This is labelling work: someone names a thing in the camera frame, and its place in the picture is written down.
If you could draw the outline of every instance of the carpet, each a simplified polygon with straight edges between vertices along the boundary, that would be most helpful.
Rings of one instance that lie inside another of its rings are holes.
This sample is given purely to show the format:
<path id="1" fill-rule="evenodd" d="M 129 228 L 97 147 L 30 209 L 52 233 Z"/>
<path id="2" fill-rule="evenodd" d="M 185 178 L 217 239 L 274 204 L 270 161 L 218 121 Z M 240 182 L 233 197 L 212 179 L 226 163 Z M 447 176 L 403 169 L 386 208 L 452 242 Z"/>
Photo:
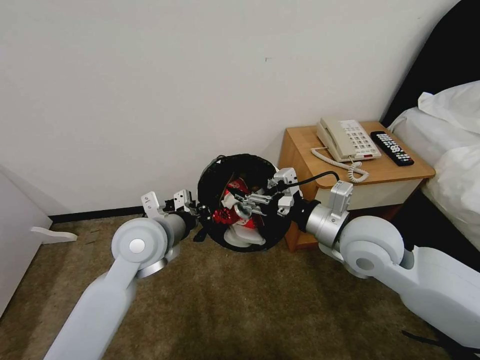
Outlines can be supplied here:
<path id="1" fill-rule="evenodd" d="M 113 263 L 115 230 L 137 216 L 55 224 L 78 235 L 42 245 L 0 318 L 0 359 L 42 359 L 84 289 Z M 319 250 L 236 253 L 211 239 L 138 281 L 104 359 L 448 359 L 401 334 L 432 330 L 374 279 Z"/>

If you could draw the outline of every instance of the black remote control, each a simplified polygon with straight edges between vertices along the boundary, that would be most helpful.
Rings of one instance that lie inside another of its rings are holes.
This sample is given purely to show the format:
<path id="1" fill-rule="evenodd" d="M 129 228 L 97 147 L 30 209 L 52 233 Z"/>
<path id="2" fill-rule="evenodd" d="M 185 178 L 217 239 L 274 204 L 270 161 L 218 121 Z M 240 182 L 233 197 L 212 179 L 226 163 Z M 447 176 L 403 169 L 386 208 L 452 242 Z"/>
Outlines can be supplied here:
<path id="1" fill-rule="evenodd" d="M 413 165 L 412 158 L 385 131 L 372 131 L 370 137 L 398 166 Z"/>

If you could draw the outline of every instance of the wooden nightstand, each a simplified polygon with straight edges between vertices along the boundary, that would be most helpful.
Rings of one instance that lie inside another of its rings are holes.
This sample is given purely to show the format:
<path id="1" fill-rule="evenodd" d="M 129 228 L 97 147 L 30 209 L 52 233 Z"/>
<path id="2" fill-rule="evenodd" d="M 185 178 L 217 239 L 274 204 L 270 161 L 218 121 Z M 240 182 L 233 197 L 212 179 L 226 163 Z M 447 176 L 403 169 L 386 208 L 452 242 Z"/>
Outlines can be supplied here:
<path id="1" fill-rule="evenodd" d="M 391 220 L 422 181 L 435 175 L 435 170 L 378 121 L 365 121 L 361 125 L 368 134 L 372 131 L 386 132 L 415 162 L 411 166 L 397 166 L 382 150 L 380 150 L 381 157 L 362 162 L 361 169 L 369 172 L 370 176 L 364 182 L 354 184 L 348 211 L 352 217 L 373 215 Z M 287 128 L 278 167 L 294 168 L 299 181 L 329 170 L 335 171 L 340 176 L 340 180 L 349 181 L 346 170 L 327 164 L 310 151 L 311 148 L 323 146 L 317 137 L 316 126 Z M 331 157 L 327 150 L 319 150 L 319 152 Z M 330 189 L 335 183 L 335 178 L 328 175 L 302 185 L 300 188 L 305 199 L 317 199 L 327 204 Z M 292 223 L 285 237 L 288 248 L 292 252 L 297 249 L 316 247 L 318 244 L 312 235 L 301 232 L 295 223 Z"/>

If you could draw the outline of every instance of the black headboard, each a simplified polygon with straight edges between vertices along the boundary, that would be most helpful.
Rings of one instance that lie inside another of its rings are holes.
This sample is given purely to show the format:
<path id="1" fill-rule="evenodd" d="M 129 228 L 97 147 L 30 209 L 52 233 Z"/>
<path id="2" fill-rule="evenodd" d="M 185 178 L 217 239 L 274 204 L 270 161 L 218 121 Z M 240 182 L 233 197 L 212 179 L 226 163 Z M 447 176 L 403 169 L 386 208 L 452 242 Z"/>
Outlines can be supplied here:
<path id="1" fill-rule="evenodd" d="M 480 80 L 480 0 L 461 0 L 435 26 L 381 123 L 418 104 L 422 92 Z"/>

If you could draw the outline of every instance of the telephone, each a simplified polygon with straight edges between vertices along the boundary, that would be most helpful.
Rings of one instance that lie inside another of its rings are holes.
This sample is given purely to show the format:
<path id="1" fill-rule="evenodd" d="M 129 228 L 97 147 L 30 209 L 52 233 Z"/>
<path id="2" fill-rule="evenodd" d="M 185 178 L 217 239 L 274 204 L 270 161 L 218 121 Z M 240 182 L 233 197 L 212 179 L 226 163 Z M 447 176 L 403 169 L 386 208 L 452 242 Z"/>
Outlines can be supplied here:
<path id="1" fill-rule="evenodd" d="M 379 158 L 380 151 L 369 138 L 364 128 L 356 120 L 338 121 L 332 117 L 322 117 L 316 125 L 316 135 L 325 147 L 311 149 L 311 153 L 323 161 L 348 170 L 348 178 L 353 183 L 361 183 L 369 173 L 359 169 L 362 163 L 358 160 Z M 317 150 L 327 149 L 334 160 L 322 155 Z"/>

